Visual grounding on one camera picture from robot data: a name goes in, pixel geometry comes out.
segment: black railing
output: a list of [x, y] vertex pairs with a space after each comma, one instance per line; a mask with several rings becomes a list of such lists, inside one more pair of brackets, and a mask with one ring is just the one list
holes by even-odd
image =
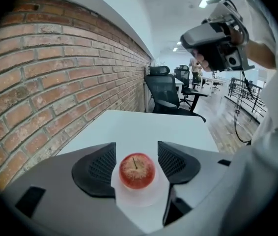
[[259, 97], [263, 88], [253, 83], [249, 83], [249, 87], [252, 96], [249, 90], [247, 89], [245, 82], [233, 77], [228, 87], [228, 96], [230, 98], [235, 97], [237, 99], [243, 98], [243, 103], [248, 105], [251, 108], [251, 113], [253, 117], [254, 117], [253, 114], [256, 114], [257, 110], [259, 109], [261, 109], [263, 112], [266, 113], [267, 108]]

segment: office chair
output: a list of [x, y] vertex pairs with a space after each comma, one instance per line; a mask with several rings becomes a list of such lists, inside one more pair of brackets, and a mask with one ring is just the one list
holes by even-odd
[[[180, 67], [176, 71], [176, 78], [183, 82], [183, 87], [182, 87], [182, 94], [184, 95], [184, 99], [180, 99], [180, 102], [186, 102], [191, 111], [194, 111], [195, 105], [197, 104], [197, 101], [200, 96], [205, 96], [207, 97], [207, 94], [200, 93], [196, 89], [191, 89], [189, 88], [189, 68], [186, 65], [180, 65]], [[194, 100], [188, 100], [186, 99], [189, 95], [194, 95]]]
[[195, 100], [193, 101], [190, 111], [179, 108], [180, 102], [176, 90], [175, 78], [173, 75], [169, 74], [169, 68], [167, 66], [150, 67], [150, 75], [145, 76], [144, 80], [153, 96], [155, 104], [153, 113], [179, 116], [197, 116], [206, 122], [204, 117], [193, 113], [199, 95], [195, 96]]
[[219, 83], [219, 82], [213, 82], [213, 89], [217, 89], [217, 90], [220, 90], [217, 86], [218, 85], [221, 85], [221, 83]]

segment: red apple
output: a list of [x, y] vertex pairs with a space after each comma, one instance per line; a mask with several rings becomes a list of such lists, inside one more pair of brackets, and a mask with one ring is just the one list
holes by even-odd
[[154, 163], [143, 153], [130, 154], [119, 165], [121, 181], [132, 189], [147, 187], [153, 181], [154, 176]]

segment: black mesh pad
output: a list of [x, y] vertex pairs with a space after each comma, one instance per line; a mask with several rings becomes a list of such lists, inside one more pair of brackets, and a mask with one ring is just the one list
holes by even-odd
[[179, 107], [179, 98], [173, 75], [146, 76], [145, 81], [154, 100], [164, 100]]
[[200, 163], [164, 142], [158, 142], [158, 161], [171, 184], [183, 184], [192, 180], [200, 171]]
[[166, 65], [162, 66], [150, 66], [150, 75], [158, 76], [158, 75], [166, 75], [169, 74], [169, 67]]
[[111, 174], [116, 165], [116, 143], [81, 158], [72, 168], [75, 184], [85, 193], [98, 198], [115, 198]]
[[184, 87], [189, 87], [189, 70], [177, 69], [176, 78], [184, 83]]

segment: chair backrest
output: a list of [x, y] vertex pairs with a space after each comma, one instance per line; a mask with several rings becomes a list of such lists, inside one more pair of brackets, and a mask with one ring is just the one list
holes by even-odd
[[151, 67], [150, 75], [144, 77], [154, 101], [164, 100], [179, 107], [179, 98], [176, 90], [175, 78], [168, 74], [167, 66]]
[[180, 80], [182, 83], [184, 83], [183, 87], [184, 88], [188, 88], [189, 87], [189, 74], [190, 74], [190, 71], [188, 69], [188, 66], [187, 66], [187, 70], [184, 68], [178, 68], [176, 70], [176, 78], [178, 80]]

